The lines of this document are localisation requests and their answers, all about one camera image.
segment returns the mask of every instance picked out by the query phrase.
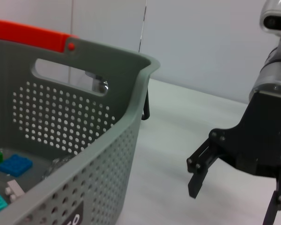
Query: red handle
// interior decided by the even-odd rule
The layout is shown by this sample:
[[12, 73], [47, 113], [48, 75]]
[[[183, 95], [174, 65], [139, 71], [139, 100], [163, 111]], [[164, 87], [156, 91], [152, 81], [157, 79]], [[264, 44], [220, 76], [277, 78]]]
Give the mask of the red handle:
[[62, 32], [0, 20], [0, 40], [13, 41], [62, 53], [66, 40], [70, 36]]

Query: white lego brick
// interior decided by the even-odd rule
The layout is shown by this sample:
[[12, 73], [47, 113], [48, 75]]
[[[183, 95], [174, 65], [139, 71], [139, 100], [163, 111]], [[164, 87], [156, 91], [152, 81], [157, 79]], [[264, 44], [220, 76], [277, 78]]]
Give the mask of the white lego brick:
[[7, 182], [7, 185], [8, 187], [5, 188], [5, 194], [10, 195], [10, 201], [12, 203], [25, 194], [25, 192], [22, 190], [16, 180], [11, 180]]

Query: basket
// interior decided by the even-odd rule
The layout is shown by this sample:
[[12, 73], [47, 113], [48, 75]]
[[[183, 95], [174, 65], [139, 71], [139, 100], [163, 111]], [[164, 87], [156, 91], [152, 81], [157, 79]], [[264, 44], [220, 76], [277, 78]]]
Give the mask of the basket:
[[[103, 77], [105, 95], [41, 77], [37, 59]], [[33, 166], [0, 172], [8, 206], [0, 225], [113, 225], [122, 210], [150, 74], [150, 57], [76, 37], [0, 21], [0, 149]], [[57, 158], [74, 157], [48, 178]], [[25, 195], [10, 203], [6, 182]]]

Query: basket label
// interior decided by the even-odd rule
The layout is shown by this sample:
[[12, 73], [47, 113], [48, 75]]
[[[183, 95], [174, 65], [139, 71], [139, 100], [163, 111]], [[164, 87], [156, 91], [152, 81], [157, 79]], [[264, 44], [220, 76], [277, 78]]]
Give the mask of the basket label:
[[74, 212], [65, 220], [62, 225], [80, 225], [83, 220], [83, 202], [74, 210]]

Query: basket handle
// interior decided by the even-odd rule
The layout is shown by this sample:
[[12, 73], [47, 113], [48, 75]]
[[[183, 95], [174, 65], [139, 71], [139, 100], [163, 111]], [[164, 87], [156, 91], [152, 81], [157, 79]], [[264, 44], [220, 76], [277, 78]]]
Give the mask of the basket handle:
[[66, 40], [73, 35], [0, 20], [0, 40], [12, 41], [55, 52], [64, 52]]

